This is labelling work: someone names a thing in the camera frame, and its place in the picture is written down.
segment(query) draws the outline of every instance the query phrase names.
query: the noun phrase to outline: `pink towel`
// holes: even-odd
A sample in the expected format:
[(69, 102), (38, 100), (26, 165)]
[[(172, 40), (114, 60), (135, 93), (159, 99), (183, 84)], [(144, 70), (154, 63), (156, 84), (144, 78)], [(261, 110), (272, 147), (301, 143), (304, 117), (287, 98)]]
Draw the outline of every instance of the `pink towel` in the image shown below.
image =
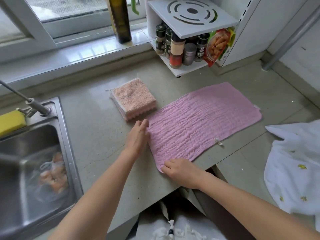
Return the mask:
[(110, 97), (126, 121), (157, 106), (156, 99), (139, 78), (111, 89)]
[(149, 116), (149, 145), (160, 172), (166, 160), (196, 159), (204, 150), (256, 122), (258, 108), (231, 84), (200, 88)]

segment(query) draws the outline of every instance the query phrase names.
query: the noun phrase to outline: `person's right hand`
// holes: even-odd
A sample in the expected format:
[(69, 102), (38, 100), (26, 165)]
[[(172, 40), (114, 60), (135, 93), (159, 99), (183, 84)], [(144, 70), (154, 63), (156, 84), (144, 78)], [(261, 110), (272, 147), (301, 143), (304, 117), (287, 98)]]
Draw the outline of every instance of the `person's right hand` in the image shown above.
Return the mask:
[(181, 186), (199, 190), (206, 172), (184, 158), (170, 159), (164, 162), (162, 172)]

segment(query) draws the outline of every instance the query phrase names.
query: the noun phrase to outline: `person's left hand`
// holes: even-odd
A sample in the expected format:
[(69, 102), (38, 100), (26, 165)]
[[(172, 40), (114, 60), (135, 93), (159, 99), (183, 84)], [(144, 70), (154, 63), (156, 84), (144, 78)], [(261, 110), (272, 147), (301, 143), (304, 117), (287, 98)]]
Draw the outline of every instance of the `person's left hand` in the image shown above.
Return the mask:
[(138, 120), (127, 137), (124, 149), (135, 159), (142, 153), (149, 140), (150, 134), (147, 132), (147, 127), (149, 127), (147, 119), (142, 122)]

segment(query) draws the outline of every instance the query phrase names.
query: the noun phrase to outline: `spice jar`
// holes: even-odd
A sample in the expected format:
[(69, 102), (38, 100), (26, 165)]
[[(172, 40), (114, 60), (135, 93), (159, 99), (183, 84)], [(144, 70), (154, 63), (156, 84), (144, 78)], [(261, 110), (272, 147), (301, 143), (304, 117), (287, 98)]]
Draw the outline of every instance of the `spice jar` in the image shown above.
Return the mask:
[(174, 32), (171, 32), (170, 67), (179, 68), (181, 66), (185, 42), (185, 39), (181, 39)]
[(171, 28), (167, 28), (167, 30), (165, 31), (165, 47), (164, 47), (164, 52), (165, 52), (165, 56), (167, 59), (170, 59), (170, 48), (171, 48)]
[(165, 53), (166, 27), (163, 24), (157, 25), (155, 35), (157, 38), (155, 51), (158, 55), (163, 55)]
[(183, 58), (182, 63), (185, 66), (189, 66), (193, 63), (193, 60), (195, 59), (197, 51), (197, 46), (193, 43), (186, 43), (184, 45), (184, 51), (183, 51)]
[(205, 54), (205, 47), (207, 45), (209, 36), (210, 36), (209, 33), (203, 33), (198, 35), (197, 53), (195, 55), (194, 61), (200, 62), (203, 60), (203, 55)]

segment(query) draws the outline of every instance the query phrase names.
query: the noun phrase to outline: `food in sink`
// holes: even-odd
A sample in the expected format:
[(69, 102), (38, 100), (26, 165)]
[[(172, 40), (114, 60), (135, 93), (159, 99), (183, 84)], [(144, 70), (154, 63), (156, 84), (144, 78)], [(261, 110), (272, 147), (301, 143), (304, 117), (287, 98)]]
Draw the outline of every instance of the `food in sink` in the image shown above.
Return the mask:
[(61, 193), (68, 188), (66, 167), (61, 152), (54, 154), (52, 161), (45, 162), (40, 169), (46, 169), (40, 173), (39, 183), (50, 185), (55, 193)]

